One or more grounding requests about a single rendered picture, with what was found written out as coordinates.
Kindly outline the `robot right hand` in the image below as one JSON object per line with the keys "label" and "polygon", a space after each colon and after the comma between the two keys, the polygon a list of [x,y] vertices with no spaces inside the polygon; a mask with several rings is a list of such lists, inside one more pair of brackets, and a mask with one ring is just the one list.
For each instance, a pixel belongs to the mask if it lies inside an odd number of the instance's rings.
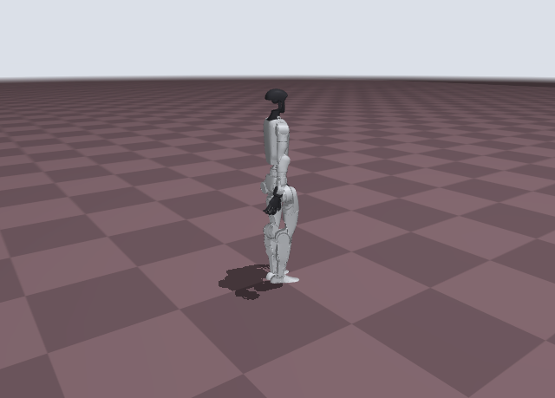
{"label": "robot right hand", "polygon": [[278,187],[276,186],[275,189],[274,189],[274,192],[273,192],[274,197],[270,200],[269,205],[267,206],[267,208],[265,210],[263,210],[263,212],[265,212],[268,215],[274,215],[274,214],[277,213],[277,211],[281,210],[281,199],[280,198],[282,198],[283,194],[278,195],[277,191],[278,191]]}

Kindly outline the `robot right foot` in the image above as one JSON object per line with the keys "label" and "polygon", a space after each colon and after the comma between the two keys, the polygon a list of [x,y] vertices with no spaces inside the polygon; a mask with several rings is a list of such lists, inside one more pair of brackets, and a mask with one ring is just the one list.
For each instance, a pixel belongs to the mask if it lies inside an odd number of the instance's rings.
{"label": "robot right foot", "polygon": [[272,284],[278,284],[278,283],[293,283],[293,282],[297,282],[299,281],[299,278],[297,277],[289,277],[287,275],[284,275],[284,278],[278,278],[278,276],[272,276],[271,277],[271,283]]}

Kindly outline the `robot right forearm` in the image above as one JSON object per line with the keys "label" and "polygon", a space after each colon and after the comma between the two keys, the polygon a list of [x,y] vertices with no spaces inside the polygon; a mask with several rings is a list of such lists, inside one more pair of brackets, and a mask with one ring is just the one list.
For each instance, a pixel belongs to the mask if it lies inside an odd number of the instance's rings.
{"label": "robot right forearm", "polygon": [[283,156],[279,161],[278,168],[276,169],[277,171],[276,186],[277,186],[278,195],[282,195],[284,193],[284,187],[286,186],[286,173],[288,172],[289,163],[290,163],[289,157]]}

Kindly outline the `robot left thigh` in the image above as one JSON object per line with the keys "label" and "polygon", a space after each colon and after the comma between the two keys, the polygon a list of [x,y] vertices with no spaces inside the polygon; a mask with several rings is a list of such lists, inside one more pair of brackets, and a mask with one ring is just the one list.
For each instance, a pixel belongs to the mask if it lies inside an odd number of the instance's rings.
{"label": "robot left thigh", "polygon": [[[264,194],[268,193],[268,196],[266,197],[267,198],[266,199],[266,206],[268,206],[270,200],[274,197],[274,195],[273,195],[272,192],[270,192],[266,188],[265,181],[261,182],[260,187],[261,187],[261,190]],[[277,213],[274,214],[274,215],[269,215],[270,223],[267,224],[264,228],[264,234],[265,234],[266,237],[275,238],[275,233],[278,230],[279,225],[280,225],[281,215],[282,215],[282,202],[281,202],[281,210],[277,211]]]}

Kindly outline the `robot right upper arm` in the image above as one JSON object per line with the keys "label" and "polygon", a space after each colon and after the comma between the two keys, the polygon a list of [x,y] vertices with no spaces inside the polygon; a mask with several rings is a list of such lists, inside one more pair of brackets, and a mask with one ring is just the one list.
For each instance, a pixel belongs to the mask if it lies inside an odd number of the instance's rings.
{"label": "robot right upper arm", "polygon": [[287,149],[289,132],[290,132],[290,129],[288,125],[282,122],[276,123],[275,134],[277,136],[277,163],[278,164],[280,159],[283,156],[287,156],[285,155],[285,151]]}

